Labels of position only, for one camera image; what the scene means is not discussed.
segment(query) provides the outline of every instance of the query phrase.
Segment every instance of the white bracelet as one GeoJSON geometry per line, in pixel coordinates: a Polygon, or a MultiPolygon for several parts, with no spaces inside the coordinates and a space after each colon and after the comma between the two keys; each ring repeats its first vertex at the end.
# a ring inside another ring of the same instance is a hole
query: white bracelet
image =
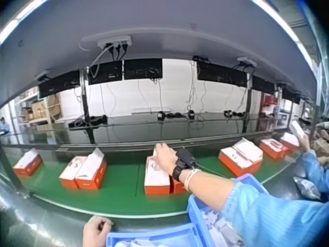
{"type": "Polygon", "coordinates": [[[189,183],[192,179],[192,177],[197,173],[201,171],[200,169],[193,169],[190,171],[190,173],[187,175],[186,179],[185,179],[185,182],[184,182],[184,188],[185,190],[189,191],[189,183]]]}

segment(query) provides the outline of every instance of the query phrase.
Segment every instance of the fluorescent light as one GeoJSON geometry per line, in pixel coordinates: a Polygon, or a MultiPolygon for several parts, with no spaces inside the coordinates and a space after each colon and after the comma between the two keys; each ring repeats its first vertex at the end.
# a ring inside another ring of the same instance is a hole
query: fluorescent light
{"type": "Polygon", "coordinates": [[[26,16],[28,16],[33,10],[35,10],[37,7],[39,7],[41,4],[43,4],[47,0],[34,0],[31,2],[28,6],[26,6],[17,16],[16,19],[24,19],[26,16]]]}
{"type": "Polygon", "coordinates": [[[5,39],[14,31],[18,24],[32,13],[37,7],[48,0],[34,0],[30,2],[7,26],[0,32],[0,45],[5,41],[5,39]]]}
{"type": "Polygon", "coordinates": [[[18,20],[12,20],[0,33],[0,45],[5,41],[5,39],[13,32],[13,30],[19,24],[18,20]]]}
{"type": "Polygon", "coordinates": [[[266,13],[268,13],[285,31],[286,33],[292,38],[293,41],[296,42],[299,50],[302,52],[305,60],[307,61],[309,67],[313,71],[312,60],[306,51],[305,47],[302,45],[300,40],[298,39],[297,35],[294,31],[289,27],[289,25],[282,19],[282,17],[272,9],[265,1],[263,0],[252,0],[255,4],[261,7],[266,13]]]}

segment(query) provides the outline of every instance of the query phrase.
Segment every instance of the monitor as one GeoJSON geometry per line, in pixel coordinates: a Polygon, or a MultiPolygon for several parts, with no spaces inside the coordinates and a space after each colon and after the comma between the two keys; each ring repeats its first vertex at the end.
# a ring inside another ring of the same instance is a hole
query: monitor
{"type": "Polygon", "coordinates": [[[267,94],[274,95],[275,93],[275,85],[270,81],[265,81],[264,79],[253,76],[252,77],[252,89],[261,91],[267,94]]]}
{"type": "Polygon", "coordinates": [[[300,95],[290,92],[288,89],[282,89],[282,98],[290,100],[295,104],[300,103],[300,95]]]}
{"type": "Polygon", "coordinates": [[[64,90],[80,86],[80,73],[78,70],[65,73],[39,85],[39,98],[44,98],[64,90]]]}
{"type": "MultiPolygon", "coordinates": [[[[92,67],[93,73],[96,72],[96,67],[92,67]]],[[[92,77],[89,71],[89,85],[111,81],[122,81],[122,61],[100,64],[95,78],[92,77]]]]}
{"type": "Polygon", "coordinates": [[[124,79],[161,79],[162,59],[131,59],[124,61],[124,79]]]}
{"type": "Polygon", "coordinates": [[[215,81],[247,87],[247,74],[237,69],[198,62],[197,74],[198,80],[201,81],[215,81]]]}

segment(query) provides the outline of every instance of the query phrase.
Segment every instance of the blue plastic crate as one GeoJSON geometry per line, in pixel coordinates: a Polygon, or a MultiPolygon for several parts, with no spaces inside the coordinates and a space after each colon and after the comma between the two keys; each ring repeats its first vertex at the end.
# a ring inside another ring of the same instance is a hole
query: blue plastic crate
{"type": "Polygon", "coordinates": [[[117,242],[131,242],[135,239],[149,240],[155,245],[167,244],[168,246],[175,247],[203,247],[199,233],[193,223],[150,232],[112,232],[107,235],[106,247],[114,247],[117,242]]]}
{"type": "MultiPolygon", "coordinates": [[[[255,187],[260,193],[268,193],[267,190],[263,187],[263,185],[261,185],[260,182],[258,182],[257,179],[249,173],[233,180],[244,184],[250,184],[253,187],[255,187]]],[[[207,206],[202,201],[200,201],[198,198],[196,198],[194,195],[190,195],[187,212],[190,216],[191,222],[195,224],[196,229],[199,232],[203,246],[215,247],[215,244],[208,231],[208,228],[202,218],[200,210],[204,211],[205,213],[209,211],[214,211],[209,206],[207,206]]]]}

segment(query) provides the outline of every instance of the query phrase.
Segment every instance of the white box lid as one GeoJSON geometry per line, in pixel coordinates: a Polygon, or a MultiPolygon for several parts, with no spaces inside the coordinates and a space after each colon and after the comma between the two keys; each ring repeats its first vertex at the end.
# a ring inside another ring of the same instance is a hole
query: white box lid
{"type": "Polygon", "coordinates": [[[252,162],[257,162],[263,158],[263,150],[245,138],[242,138],[241,141],[234,144],[233,148],[238,150],[252,162]]]}
{"type": "Polygon", "coordinates": [[[151,159],[147,158],[145,168],[144,186],[170,186],[169,175],[163,171],[159,165],[151,159]]]}
{"type": "Polygon", "coordinates": [[[92,154],[88,155],[86,161],[75,176],[76,179],[92,180],[96,171],[102,164],[104,154],[96,148],[92,154]]]}
{"type": "Polygon", "coordinates": [[[281,140],[284,140],[285,142],[288,142],[292,145],[294,145],[295,147],[299,147],[299,142],[297,137],[295,137],[294,135],[290,134],[290,133],[284,133],[283,136],[281,137],[281,140]]]}
{"type": "Polygon", "coordinates": [[[302,138],[305,134],[302,127],[300,127],[299,123],[296,120],[291,122],[290,130],[295,136],[299,136],[300,138],[302,138]]]}
{"type": "Polygon", "coordinates": [[[236,149],[229,147],[221,149],[221,152],[226,154],[231,160],[233,160],[241,168],[247,168],[252,165],[252,162],[243,158],[236,149]]]}
{"type": "Polygon", "coordinates": [[[67,179],[73,180],[77,173],[79,172],[80,168],[86,161],[87,156],[76,156],[74,157],[70,163],[66,166],[62,174],[59,176],[60,179],[67,179]]]}
{"type": "Polygon", "coordinates": [[[24,153],[23,157],[17,162],[14,166],[15,169],[25,169],[32,161],[38,156],[38,152],[35,148],[32,148],[30,151],[24,153]]]}
{"type": "Polygon", "coordinates": [[[264,143],[265,145],[267,145],[270,149],[272,149],[274,152],[281,152],[283,145],[282,143],[279,143],[277,140],[275,139],[264,139],[261,140],[262,143],[264,143]]]}

